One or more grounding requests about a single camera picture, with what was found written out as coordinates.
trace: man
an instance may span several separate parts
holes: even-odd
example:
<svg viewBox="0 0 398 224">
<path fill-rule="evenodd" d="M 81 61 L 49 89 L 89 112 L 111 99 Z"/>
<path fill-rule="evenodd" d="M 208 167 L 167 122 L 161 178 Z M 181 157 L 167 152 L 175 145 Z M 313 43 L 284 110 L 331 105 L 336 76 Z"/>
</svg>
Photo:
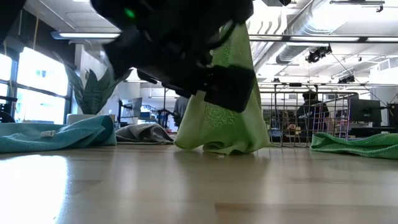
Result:
<svg viewBox="0 0 398 224">
<path fill-rule="evenodd" d="M 326 104 L 318 100 L 318 94 L 308 91 L 303 94 L 304 104 L 297 110 L 297 123 L 301 129 L 301 137 L 312 138 L 313 131 L 327 130 L 326 118 L 329 110 Z"/>
<path fill-rule="evenodd" d="M 174 122 L 177 127 L 180 127 L 182 118 L 184 117 L 185 111 L 187 110 L 189 98 L 185 98 L 183 96 L 180 96 L 177 98 L 175 101 L 175 106 L 174 106 Z"/>
</svg>

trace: potted plant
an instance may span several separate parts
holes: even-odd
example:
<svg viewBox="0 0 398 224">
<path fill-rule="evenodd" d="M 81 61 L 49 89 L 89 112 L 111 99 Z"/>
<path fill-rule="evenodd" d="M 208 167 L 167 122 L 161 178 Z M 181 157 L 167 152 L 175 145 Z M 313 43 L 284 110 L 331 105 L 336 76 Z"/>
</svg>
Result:
<svg viewBox="0 0 398 224">
<path fill-rule="evenodd" d="M 65 65 L 65 71 L 68 76 L 69 85 L 75 93 L 77 105 L 83 112 L 83 114 L 68 114 L 67 124 L 96 116 L 112 96 L 116 86 L 130 75 L 129 71 L 123 77 L 115 79 L 112 70 L 108 68 L 105 74 L 98 80 L 96 74 L 90 70 L 86 71 L 85 77 L 87 83 L 83 86 L 81 78 L 73 69 Z"/>
</svg>

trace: desk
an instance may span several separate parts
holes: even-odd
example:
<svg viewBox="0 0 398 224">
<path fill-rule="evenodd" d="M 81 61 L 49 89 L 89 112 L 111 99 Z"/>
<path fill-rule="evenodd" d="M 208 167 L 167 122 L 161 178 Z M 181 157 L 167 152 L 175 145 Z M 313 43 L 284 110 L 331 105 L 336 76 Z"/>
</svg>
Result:
<svg viewBox="0 0 398 224">
<path fill-rule="evenodd" d="M 397 162 L 174 146 L 0 154 L 0 223 L 396 223 Z"/>
</svg>

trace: wire cage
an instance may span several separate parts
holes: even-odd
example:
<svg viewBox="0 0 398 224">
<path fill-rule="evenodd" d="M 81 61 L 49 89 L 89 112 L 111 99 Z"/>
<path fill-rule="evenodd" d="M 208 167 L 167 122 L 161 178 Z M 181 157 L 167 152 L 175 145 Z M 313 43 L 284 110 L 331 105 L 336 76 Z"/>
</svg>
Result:
<svg viewBox="0 0 398 224">
<path fill-rule="evenodd" d="M 358 97 L 355 92 L 261 91 L 271 143 L 278 147 L 309 147 L 316 133 L 347 139 L 350 100 Z"/>
</svg>

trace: fabric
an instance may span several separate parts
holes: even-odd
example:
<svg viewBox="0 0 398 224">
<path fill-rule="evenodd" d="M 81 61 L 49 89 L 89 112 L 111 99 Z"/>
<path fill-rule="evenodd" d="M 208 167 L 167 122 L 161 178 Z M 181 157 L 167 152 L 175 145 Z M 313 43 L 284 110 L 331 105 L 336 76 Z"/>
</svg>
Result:
<svg viewBox="0 0 398 224">
<path fill-rule="evenodd" d="M 228 41 L 213 52 L 213 63 L 227 67 L 231 64 L 253 68 L 248 30 L 237 26 Z M 248 105 L 236 113 L 204 102 L 204 92 L 192 96 L 175 139 L 182 149 L 203 146 L 203 150 L 220 154 L 254 152 L 270 146 L 262 118 L 261 97 L 254 84 Z"/>
<path fill-rule="evenodd" d="M 0 153 L 113 145 L 116 145 L 116 135 L 109 116 L 96 116 L 69 126 L 39 123 L 0 124 Z"/>
<path fill-rule="evenodd" d="M 116 131 L 118 143 L 173 144 L 173 139 L 159 124 L 131 124 Z"/>
<path fill-rule="evenodd" d="M 314 152 L 398 159 L 398 134 L 376 134 L 366 139 L 346 141 L 329 134 L 317 133 L 312 137 L 310 149 Z"/>
</svg>

